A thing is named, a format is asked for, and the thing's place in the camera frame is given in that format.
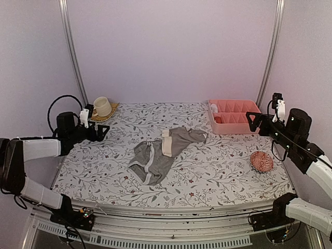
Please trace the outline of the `grey boxer briefs white trim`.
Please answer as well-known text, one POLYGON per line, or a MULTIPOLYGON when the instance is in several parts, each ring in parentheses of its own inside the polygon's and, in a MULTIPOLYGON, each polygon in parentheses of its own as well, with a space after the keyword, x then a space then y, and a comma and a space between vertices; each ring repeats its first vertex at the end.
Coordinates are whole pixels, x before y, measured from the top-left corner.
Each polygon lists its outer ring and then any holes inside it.
POLYGON ((134 156, 127 170, 142 185, 154 186, 161 183, 167 176, 174 158, 162 154, 162 140, 144 141, 134 148, 134 156))

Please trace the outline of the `taupe underwear cream waistband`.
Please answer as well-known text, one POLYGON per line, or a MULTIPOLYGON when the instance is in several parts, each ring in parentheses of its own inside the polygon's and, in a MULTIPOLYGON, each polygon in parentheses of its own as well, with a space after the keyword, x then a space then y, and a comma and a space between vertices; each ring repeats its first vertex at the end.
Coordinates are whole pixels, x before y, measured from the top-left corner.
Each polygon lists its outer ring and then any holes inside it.
POLYGON ((202 130, 178 127, 164 129, 162 136, 162 154, 167 157, 177 157, 191 143, 205 142, 208 134, 202 130))

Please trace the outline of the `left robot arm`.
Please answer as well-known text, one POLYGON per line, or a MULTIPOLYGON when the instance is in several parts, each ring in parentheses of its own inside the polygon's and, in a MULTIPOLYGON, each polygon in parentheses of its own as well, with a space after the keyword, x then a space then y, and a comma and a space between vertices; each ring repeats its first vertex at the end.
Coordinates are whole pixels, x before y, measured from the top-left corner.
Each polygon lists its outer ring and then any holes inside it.
POLYGON ((24 164, 28 161, 67 156, 76 144, 85 140, 103 141, 110 130, 109 126, 89 121, 87 109, 81 111, 78 124, 74 117, 72 112, 59 114, 58 127, 51 137, 1 139, 1 192, 45 207, 52 212, 50 220, 54 223, 91 231, 95 220, 92 209, 74 210, 70 197, 35 182, 25 172, 24 164))

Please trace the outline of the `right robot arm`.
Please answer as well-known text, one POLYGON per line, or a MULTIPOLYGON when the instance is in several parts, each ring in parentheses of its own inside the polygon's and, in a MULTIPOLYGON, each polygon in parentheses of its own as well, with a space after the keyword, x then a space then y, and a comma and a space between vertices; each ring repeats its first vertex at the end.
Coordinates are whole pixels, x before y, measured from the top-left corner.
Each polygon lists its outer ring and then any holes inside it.
MULTIPOLYGON (((259 135, 271 137, 284 148, 286 157, 297 169, 331 195, 331 162, 316 144, 307 140, 312 119, 305 111, 292 108, 287 123, 273 122, 269 114, 247 112, 246 117, 251 131, 258 129, 259 135)), ((275 199, 270 212, 251 217, 255 231, 285 225, 294 220, 331 237, 331 211, 306 202, 295 193, 288 192, 275 199)))

